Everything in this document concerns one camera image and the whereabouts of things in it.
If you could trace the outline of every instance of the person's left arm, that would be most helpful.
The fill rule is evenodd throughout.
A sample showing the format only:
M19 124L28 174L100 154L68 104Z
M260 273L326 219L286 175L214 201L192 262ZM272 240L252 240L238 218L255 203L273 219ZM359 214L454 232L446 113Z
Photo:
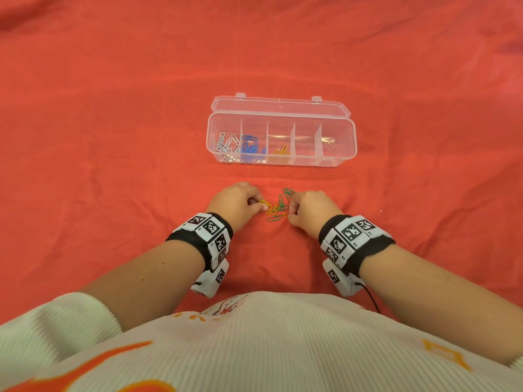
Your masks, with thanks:
M234 232L266 206L258 189L238 183L219 192L208 213ZM169 240L99 277L77 293L0 326L0 380L23 380L89 346L174 312L205 262L190 243Z

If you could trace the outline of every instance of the black wire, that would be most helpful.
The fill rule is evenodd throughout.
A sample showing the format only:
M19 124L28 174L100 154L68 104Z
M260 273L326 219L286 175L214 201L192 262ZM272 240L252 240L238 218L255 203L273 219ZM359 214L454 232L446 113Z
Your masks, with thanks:
M362 288L365 289L365 291L369 294L370 299L374 303L374 306L376 307L376 311L378 311L378 314L380 314L381 312L380 312L380 309L378 308L378 304L376 304L376 302L374 301L374 297L372 296L372 294L370 294L369 289L367 289L367 287L363 283L361 283L361 282L354 282L354 284L358 285L358 286L361 286Z

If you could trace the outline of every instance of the clear plastic container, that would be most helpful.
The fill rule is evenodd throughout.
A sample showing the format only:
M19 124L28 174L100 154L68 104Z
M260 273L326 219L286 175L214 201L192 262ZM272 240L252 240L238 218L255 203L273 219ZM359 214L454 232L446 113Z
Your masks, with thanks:
M207 124L217 161L334 167L356 156L356 126L339 102L218 96Z

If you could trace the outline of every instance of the open transparent lid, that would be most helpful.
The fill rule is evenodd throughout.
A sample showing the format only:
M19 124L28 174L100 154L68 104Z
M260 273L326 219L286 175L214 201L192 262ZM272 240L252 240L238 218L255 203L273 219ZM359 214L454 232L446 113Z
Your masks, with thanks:
M297 115L301 117L349 118L350 112L339 102L323 101L321 96L311 100L249 98L245 93L236 96L217 96L211 105L214 112L234 114Z

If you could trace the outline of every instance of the red cloth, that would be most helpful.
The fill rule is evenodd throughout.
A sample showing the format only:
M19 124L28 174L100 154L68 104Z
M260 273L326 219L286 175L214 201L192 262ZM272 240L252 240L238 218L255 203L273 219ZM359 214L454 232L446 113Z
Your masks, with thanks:
M522 0L0 0L0 321L161 243L238 181L273 199L324 190L523 305L522 22ZM219 164L210 105L236 92L343 103L358 155ZM189 292L180 310L336 294L324 258L259 216L219 293Z

